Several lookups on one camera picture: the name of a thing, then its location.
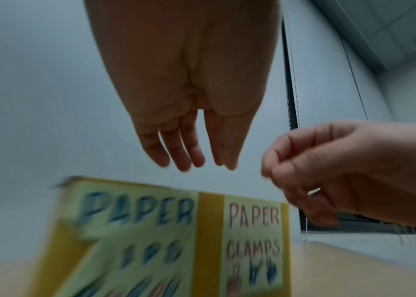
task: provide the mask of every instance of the box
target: box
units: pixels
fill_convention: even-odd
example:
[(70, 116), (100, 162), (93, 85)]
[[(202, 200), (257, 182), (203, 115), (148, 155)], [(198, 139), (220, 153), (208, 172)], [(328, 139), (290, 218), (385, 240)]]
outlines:
[(29, 297), (291, 296), (286, 203), (72, 178)]

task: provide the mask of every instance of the paper label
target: paper label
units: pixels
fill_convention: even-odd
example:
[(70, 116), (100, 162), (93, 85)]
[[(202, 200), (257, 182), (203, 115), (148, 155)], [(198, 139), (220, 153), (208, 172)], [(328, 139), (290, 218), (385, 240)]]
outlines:
[(56, 297), (189, 296), (198, 193), (81, 182), (62, 218), (98, 240)]
[(219, 296), (246, 296), (283, 287), (281, 204), (226, 196)]

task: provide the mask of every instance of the hand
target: hand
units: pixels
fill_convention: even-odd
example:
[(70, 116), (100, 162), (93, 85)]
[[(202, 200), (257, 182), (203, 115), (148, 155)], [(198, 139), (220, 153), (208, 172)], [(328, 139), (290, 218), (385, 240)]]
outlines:
[(214, 162), (234, 170), (265, 91), (279, 1), (87, 0), (86, 7), (148, 156), (167, 166), (170, 155), (181, 171), (203, 166), (201, 109)]
[(332, 122), (297, 129), (267, 149), (262, 175), (313, 224), (336, 226), (335, 212), (342, 211), (416, 227), (416, 126)]

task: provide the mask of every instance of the tabletop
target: tabletop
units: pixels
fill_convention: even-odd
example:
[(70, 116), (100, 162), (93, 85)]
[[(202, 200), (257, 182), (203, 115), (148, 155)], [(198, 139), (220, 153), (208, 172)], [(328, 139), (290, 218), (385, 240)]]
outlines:
[[(416, 271), (320, 243), (291, 246), (293, 297), (416, 296)], [(0, 297), (23, 297), (34, 262), (0, 265)]]

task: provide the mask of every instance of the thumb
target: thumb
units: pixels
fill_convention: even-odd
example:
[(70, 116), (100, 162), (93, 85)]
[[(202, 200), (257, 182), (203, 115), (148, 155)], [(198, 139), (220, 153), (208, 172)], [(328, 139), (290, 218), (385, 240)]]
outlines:
[(352, 133), (278, 164), (272, 169), (272, 176), (282, 189), (309, 191), (326, 180), (366, 171), (376, 164), (378, 154), (375, 142), (360, 133)]
[(219, 154), (227, 169), (235, 170), (255, 113), (225, 116), (219, 134)]

